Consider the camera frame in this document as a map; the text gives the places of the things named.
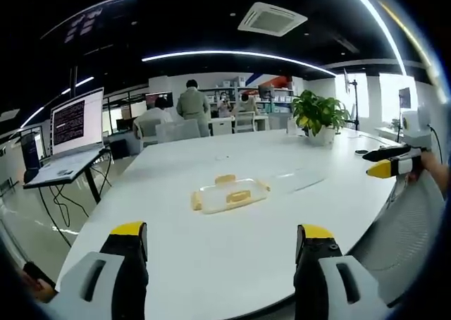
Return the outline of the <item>person's right hand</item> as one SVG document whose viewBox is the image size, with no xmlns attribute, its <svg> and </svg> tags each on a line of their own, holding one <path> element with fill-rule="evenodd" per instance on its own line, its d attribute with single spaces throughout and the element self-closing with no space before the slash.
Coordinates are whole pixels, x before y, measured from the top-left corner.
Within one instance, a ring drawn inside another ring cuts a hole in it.
<svg viewBox="0 0 451 320">
<path fill-rule="evenodd" d="M 422 152 L 421 163 L 423 170 L 430 173 L 442 196 L 447 199 L 447 192 L 450 189 L 450 167 L 447 164 L 440 163 L 432 152 Z"/>
</svg>

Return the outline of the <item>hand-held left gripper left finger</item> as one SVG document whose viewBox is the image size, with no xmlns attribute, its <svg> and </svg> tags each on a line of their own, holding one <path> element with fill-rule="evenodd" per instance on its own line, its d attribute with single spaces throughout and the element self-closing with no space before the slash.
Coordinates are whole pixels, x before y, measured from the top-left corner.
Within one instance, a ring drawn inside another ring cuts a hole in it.
<svg viewBox="0 0 451 320">
<path fill-rule="evenodd" d="M 66 272 L 47 309 L 52 319 L 143 319 L 148 282 L 147 225 L 126 223 Z"/>
</svg>

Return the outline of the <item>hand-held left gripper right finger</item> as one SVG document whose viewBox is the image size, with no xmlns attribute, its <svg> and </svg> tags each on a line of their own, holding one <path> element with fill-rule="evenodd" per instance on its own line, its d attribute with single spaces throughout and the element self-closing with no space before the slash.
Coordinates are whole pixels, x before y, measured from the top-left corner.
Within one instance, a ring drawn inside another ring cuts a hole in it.
<svg viewBox="0 0 451 320">
<path fill-rule="evenodd" d="M 329 230 L 299 225 L 295 264 L 296 319 L 384 319 L 388 315 L 376 279 L 353 256 L 342 254 Z"/>
</svg>

